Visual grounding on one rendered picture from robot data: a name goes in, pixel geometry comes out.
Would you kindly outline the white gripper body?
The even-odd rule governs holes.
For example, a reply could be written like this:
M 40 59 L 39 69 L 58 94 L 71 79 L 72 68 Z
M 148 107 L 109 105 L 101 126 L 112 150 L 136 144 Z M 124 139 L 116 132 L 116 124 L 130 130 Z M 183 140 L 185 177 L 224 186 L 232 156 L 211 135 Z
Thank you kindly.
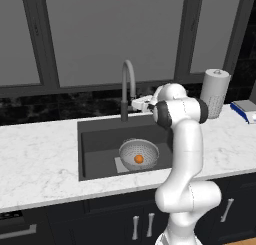
M 147 96 L 134 99 L 131 105 L 134 109 L 145 113 L 145 112 L 149 112 L 148 104 L 150 103 L 150 101 L 151 101 L 151 96 L 147 95 Z

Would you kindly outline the grey curved sink faucet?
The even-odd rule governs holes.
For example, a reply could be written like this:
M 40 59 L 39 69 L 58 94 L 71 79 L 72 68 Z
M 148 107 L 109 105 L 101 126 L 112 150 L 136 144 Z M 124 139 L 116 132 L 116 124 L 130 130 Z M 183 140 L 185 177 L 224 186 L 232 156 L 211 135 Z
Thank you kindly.
M 128 121 L 127 81 L 130 81 L 130 98 L 136 98 L 136 81 L 134 68 L 130 60 L 125 60 L 122 66 L 122 99 L 121 120 Z

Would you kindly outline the white perforated colander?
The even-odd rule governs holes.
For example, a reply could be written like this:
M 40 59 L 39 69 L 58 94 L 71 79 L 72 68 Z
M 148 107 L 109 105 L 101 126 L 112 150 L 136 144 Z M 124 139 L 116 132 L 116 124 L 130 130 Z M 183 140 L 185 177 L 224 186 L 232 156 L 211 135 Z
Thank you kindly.
M 137 164 L 134 161 L 136 155 L 144 157 L 142 164 Z M 131 138 L 124 141 L 119 148 L 119 157 L 123 165 L 130 171 L 147 170 L 157 164 L 159 149 L 148 140 Z

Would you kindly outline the dark grey sink basin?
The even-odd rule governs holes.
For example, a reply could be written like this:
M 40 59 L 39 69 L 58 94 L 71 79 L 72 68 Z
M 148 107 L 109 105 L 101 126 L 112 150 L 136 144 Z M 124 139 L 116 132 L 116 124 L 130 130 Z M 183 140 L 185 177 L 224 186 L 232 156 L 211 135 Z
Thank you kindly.
M 129 116 L 127 122 L 122 122 L 119 116 L 80 121 L 77 130 L 80 181 L 132 174 L 129 170 L 118 173 L 114 160 L 119 157 L 122 143 L 130 138 L 145 139 L 158 147 L 160 156 L 153 170 L 172 167 L 172 152 L 168 145 L 172 142 L 172 134 L 159 127 L 151 115 Z

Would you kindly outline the pale square sink drain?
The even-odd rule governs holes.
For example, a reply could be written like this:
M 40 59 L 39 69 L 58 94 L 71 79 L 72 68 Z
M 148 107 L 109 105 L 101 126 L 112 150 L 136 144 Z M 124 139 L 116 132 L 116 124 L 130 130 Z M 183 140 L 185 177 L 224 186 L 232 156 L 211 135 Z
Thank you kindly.
M 115 157 L 115 165 L 116 165 L 116 170 L 118 173 L 127 173 L 128 169 L 123 165 L 121 159 L 119 157 Z

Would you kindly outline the dark framed window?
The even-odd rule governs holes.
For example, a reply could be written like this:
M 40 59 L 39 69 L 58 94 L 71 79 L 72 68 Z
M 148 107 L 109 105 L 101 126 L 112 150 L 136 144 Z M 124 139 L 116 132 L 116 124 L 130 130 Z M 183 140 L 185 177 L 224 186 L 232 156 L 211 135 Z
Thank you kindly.
M 254 0 L 0 0 L 0 98 L 200 83 L 235 69 Z

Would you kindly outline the white paper towel roll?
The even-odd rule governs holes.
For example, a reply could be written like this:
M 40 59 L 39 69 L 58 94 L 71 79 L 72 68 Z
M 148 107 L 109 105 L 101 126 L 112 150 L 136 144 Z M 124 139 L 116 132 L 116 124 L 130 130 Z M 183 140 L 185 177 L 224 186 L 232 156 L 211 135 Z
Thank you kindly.
M 231 75 L 221 69 L 207 69 L 203 80 L 200 99 L 208 106 L 208 118 L 219 117 L 227 94 Z

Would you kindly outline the blue and grey kitchen scale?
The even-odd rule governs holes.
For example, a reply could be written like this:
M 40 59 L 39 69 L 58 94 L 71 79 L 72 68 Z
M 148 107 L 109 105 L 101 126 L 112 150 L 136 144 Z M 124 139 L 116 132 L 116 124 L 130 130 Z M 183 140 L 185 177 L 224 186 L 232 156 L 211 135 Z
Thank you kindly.
M 256 105 L 250 100 L 233 101 L 230 103 L 230 108 L 248 124 L 256 124 Z

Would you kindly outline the dark cupboard door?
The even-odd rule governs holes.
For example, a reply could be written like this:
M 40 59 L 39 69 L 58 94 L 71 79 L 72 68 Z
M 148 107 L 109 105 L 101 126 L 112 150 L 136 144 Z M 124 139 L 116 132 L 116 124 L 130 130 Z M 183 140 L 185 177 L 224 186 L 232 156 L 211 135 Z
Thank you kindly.
M 195 234 L 201 243 L 224 245 L 256 237 L 256 174 L 219 178 L 214 182 L 221 189 L 222 200 L 197 222 Z M 229 198 L 234 198 L 234 202 L 226 221 L 221 223 Z
M 132 240 L 134 216 L 139 216 L 137 240 Z M 142 221 L 141 206 L 89 213 L 86 215 L 85 245 L 141 245 Z
M 148 229 L 148 214 L 155 213 L 152 236 L 147 237 Z M 165 230 L 168 223 L 169 214 L 161 212 L 155 203 L 149 203 L 144 207 L 144 219 L 143 219 L 143 245 L 155 245 L 155 242 L 160 234 Z

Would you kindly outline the black dishwasher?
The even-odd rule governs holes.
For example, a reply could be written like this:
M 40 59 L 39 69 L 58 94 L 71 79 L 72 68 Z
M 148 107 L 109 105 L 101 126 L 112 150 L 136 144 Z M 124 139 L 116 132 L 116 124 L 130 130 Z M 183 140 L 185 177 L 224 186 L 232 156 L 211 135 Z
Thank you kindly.
M 35 234 L 0 240 L 0 245 L 43 245 L 46 233 L 43 222 L 26 221 L 21 211 L 0 213 L 0 234 L 25 230 L 31 224 L 37 225 Z

